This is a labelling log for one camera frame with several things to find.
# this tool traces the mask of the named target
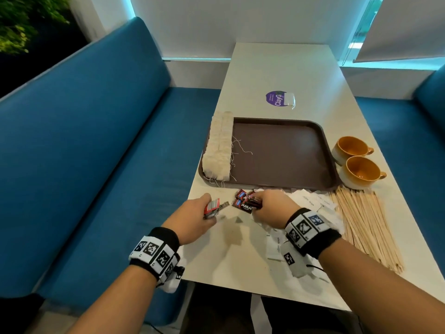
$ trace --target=brown tray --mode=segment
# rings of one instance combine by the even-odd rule
[[[330,191],[341,183],[323,129],[315,122],[235,117],[233,137],[235,166],[226,184]],[[253,154],[243,152],[235,138]],[[206,178],[202,156],[198,172]]]

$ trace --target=circular sticker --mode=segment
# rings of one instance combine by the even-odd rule
[[[285,91],[280,90],[271,91],[266,95],[266,101],[273,106],[287,106],[287,104],[284,103],[285,93]]]

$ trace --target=left hand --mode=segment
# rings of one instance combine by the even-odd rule
[[[185,201],[162,225],[173,230],[181,245],[197,240],[216,224],[216,218],[204,219],[204,209],[212,201],[210,194]]]

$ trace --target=orange cup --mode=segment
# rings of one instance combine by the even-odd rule
[[[340,138],[332,149],[332,156],[340,165],[346,163],[349,157],[367,156],[374,152],[373,148],[361,139],[345,136]]]
[[[380,171],[376,163],[362,156],[348,158],[339,175],[343,184],[354,190],[364,190],[377,180],[386,178],[386,173]]]

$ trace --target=blue upholstered bench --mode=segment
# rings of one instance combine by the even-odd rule
[[[135,18],[0,101],[0,297],[85,310],[187,199],[220,91],[169,85]],[[157,290],[146,321],[173,322],[184,291]]]
[[[357,102],[445,274],[445,67],[417,89],[414,100]]]

